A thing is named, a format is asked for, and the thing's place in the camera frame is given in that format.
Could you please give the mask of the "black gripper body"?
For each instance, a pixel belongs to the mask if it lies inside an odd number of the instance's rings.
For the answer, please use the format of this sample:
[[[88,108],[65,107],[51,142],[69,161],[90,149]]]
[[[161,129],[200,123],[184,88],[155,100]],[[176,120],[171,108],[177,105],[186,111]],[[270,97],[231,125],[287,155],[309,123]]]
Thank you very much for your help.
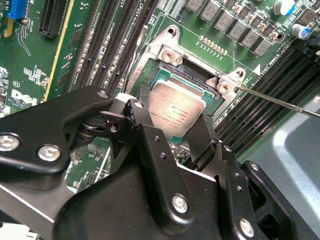
[[[74,195],[54,225],[56,240],[231,240],[233,232],[220,217],[218,184],[210,177],[180,167],[195,208],[183,233],[171,235],[152,215],[141,169],[130,165]]]

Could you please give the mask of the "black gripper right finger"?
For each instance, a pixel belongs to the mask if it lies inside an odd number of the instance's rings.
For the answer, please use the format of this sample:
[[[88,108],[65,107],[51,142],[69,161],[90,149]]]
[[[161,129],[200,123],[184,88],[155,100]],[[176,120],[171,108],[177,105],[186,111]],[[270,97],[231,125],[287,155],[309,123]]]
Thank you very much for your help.
[[[219,231],[225,240],[296,240],[298,229],[278,191],[233,150],[200,115],[186,134],[190,159],[186,167],[215,179]]]

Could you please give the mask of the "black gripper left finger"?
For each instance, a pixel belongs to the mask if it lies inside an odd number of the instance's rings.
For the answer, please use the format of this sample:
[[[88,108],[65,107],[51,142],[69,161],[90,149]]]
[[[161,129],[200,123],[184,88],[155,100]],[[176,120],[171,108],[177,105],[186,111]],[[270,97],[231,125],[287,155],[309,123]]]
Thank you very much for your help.
[[[95,86],[73,91],[0,120],[0,209],[34,227],[105,224],[110,179],[70,196],[63,186],[71,151],[100,136],[138,150],[146,194],[162,228],[188,228],[194,220],[187,188],[162,130],[144,103],[130,99],[110,111],[114,99]]]

